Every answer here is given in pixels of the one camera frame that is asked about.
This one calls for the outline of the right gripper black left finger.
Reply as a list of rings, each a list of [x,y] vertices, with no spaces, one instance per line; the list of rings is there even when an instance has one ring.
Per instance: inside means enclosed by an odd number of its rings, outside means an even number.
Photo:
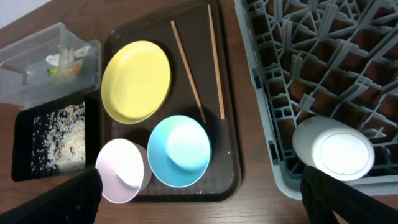
[[[1,214],[1,223],[94,223],[103,184],[90,169]]]

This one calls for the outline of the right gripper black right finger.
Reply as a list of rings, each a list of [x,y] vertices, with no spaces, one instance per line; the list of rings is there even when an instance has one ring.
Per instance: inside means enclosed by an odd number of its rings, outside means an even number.
[[[397,210],[307,166],[300,183],[302,202],[310,223],[397,223]]]

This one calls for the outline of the white cup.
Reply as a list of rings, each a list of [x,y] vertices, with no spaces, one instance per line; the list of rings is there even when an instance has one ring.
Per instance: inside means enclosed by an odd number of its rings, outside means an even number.
[[[299,159],[340,181],[365,176],[375,160],[369,139],[337,120],[314,116],[294,131],[292,146]]]

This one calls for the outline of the pink bowl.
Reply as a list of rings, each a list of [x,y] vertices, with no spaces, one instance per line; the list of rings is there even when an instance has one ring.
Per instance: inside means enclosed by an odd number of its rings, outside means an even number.
[[[152,178],[146,149],[123,138],[103,146],[95,168],[101,176],[102,196],[115,204],[130,202]]]

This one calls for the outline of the blue bowl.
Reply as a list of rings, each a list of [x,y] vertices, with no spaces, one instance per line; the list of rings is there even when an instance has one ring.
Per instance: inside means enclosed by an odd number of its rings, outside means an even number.
[[[173,188],[193,185],[211,160],[211,141],[200,123],[175,115],[162,120],[150,134],[147,156],[153,174]]]

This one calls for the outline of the green orange snack wrapper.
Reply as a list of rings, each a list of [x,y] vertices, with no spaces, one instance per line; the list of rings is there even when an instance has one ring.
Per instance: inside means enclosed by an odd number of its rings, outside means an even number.
[[[83,59],[77,60],[76,62],[73,62],[72,65],[67,65],[67,67],[64,68],[61,73],[58,71],[57,67],[50,68],[47,69],[47,75],[50,77],[55,77],[55,76],[63,76],[68,78],[76,77],[80,73],[83,64],[84,64]]]

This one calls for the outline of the wooden chopstick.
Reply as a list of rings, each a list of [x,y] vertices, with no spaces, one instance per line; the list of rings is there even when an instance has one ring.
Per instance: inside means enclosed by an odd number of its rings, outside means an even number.
[[[185,70],[186,70],[186,73],[187,73],[187,76],[188,76],[188,80],[190,82],[190,86],[191,86],[193,95],[195,97],[195,101],[196,101],[198,109],[200,111],[201,118],[202,118],[203,122],[206,123],[206,118],[205,118],[205,114],[204,114],[204,111],[203,111],[203,107],[202,107],[202,104],[201,104],[201,101],[200,101],[200,97],[199,97],[199,94],[198,94],[198,91],[197,91],[197,88],[196,88],[196,85],[195,85],[195,81],[193,79],[192,72],[190,70],[190,66],[189,66],[189,63],[188,63],[188,60],[187,60],[187,56],[185,54],[185,51],[184,51],[184,48],[183,48],[183,45],[182,45],[182,41],[180,39],[178,30],[177,30],[177,26],[175,24],[175,21],[170,21],[170,24],[172,26],[172,30],[174,32],[175,39],[177,41],[178,49],[179,49],[181,58],[183,60],[183,64],[184,64],[184,67],[185,67]]]
[[[220,77],[220,66],[219,66],[216,39],[215,39],[213,16],[211,13],[210,5],[208,5],[208,18],[209,18],[210,35],[211,35],[211,46],[212,46],[212,51],[213,51],[213,61],[214,61],[214,66],[215,66],[218,101],[219,101],[219,107],[220,107],[220,118],[225,119],[226,116],[225,116],[225,110],[224,110],[223,90],[222,90],[221,77]]]

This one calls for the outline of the white tissue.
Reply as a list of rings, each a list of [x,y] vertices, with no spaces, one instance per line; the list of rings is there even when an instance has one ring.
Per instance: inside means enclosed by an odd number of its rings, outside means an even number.
[[[69,65],[75,61],[75,59],[81,59],[90,54],[91,47],[86,45],[77,50],[67,50],[65,49],[61,54],[48,55],[45,61],[54,67],[59,67],[61,65]]]

